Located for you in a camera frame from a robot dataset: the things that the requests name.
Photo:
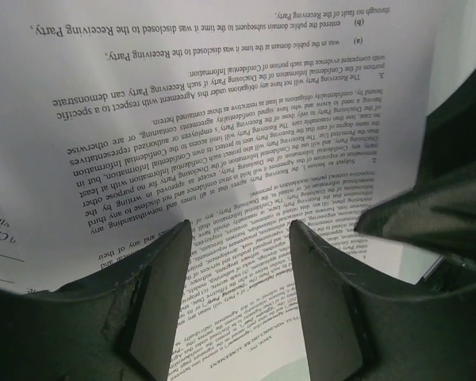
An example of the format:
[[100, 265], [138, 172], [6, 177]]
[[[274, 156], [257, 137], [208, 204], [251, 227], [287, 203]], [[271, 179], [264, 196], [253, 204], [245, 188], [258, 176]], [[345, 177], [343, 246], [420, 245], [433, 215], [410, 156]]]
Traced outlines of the sparse text paper sheet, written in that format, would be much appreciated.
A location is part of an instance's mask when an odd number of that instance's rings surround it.
[[17, 294], [32, 293], [36, 286], [25, 257], [17, 250], [16, 237], [0, 207], [0, 289]]

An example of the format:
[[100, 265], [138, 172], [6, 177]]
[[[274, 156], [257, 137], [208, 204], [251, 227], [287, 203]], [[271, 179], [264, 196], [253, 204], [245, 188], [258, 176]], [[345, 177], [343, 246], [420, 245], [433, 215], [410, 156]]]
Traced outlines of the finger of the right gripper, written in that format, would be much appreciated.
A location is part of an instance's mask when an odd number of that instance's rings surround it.
[[356, 232], [476, 268], [476, 161], [366, 210]]

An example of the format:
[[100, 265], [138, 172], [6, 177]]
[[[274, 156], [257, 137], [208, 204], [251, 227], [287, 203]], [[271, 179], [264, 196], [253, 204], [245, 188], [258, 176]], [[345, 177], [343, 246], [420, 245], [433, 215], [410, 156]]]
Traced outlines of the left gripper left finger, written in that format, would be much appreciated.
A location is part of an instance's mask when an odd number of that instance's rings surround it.
[[57, 291], [0, 290], [0, 380], [165, 380], [191, 243], [184, 221]]

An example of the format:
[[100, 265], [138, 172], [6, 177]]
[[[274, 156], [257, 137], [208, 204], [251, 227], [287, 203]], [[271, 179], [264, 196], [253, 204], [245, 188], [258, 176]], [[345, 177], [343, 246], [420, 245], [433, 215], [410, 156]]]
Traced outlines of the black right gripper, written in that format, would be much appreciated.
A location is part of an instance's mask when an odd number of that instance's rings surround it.
[[476, 69], [427, 118], [426, 165], [461, 167], [476, 160]]

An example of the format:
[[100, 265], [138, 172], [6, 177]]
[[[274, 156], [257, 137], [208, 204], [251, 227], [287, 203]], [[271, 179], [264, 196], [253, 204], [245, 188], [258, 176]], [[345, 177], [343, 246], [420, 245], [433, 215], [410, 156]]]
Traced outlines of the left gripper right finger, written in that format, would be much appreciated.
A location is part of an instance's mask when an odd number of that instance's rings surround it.
[[476, 274], [437, 291], [386, 275], [300, 221], [290, 255], [313, 380], [476, 380]]

